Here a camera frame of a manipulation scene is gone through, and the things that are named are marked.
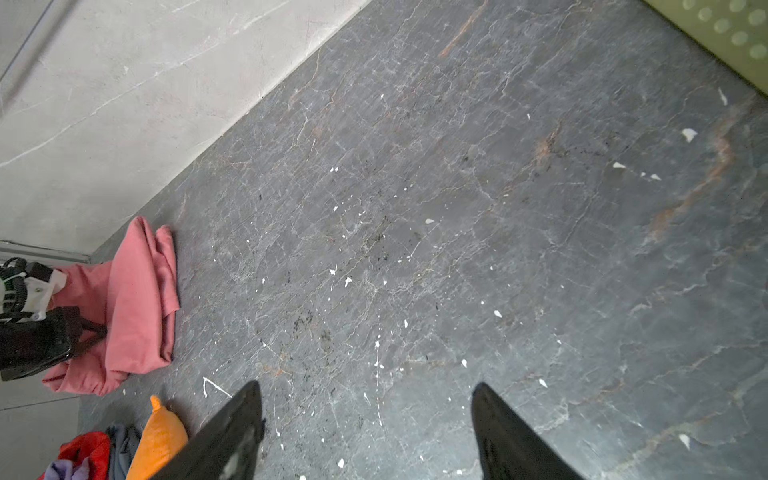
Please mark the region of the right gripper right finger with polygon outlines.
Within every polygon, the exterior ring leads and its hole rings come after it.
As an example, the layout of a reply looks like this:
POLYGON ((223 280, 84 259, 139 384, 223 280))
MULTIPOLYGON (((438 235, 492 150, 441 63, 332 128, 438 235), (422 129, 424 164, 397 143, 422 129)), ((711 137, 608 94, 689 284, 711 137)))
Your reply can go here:
POLYGON ((582 478, 484 382, 473 390, 471 417, 485 479, 582 478))

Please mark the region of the pink t shirt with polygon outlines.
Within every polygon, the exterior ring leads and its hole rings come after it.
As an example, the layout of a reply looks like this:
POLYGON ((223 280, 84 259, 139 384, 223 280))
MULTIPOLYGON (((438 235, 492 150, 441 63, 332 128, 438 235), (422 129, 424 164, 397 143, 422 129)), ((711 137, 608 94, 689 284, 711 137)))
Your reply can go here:
POLYGON ((66 284, 51 305, 78 307, 85 319, 106 327, 106 338, 47 370, 43 385, 56 393, 104 396, 131 375, 171 364, 180 303, 168 226, 154 230, 136 217, 112 260, 62 271, 66 284))

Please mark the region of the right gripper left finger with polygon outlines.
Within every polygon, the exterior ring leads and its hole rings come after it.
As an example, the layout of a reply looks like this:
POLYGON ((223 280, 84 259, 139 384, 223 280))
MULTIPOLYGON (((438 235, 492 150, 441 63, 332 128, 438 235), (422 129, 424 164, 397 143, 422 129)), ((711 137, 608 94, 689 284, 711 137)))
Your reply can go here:
POLYGON ((261 389, 251 380, 153 477, 252 480, 264 435, 261 389))

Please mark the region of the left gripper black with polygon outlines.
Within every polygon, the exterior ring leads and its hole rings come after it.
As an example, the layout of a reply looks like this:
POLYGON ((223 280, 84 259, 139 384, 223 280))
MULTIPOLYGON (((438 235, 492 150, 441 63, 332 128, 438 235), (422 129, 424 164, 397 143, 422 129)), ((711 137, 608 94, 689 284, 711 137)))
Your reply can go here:
POLYGON ((78 307, 59 307, 43 320, 1 323, 1 380, 34 376, 79 357, 105 340, 107 327, 78 307))

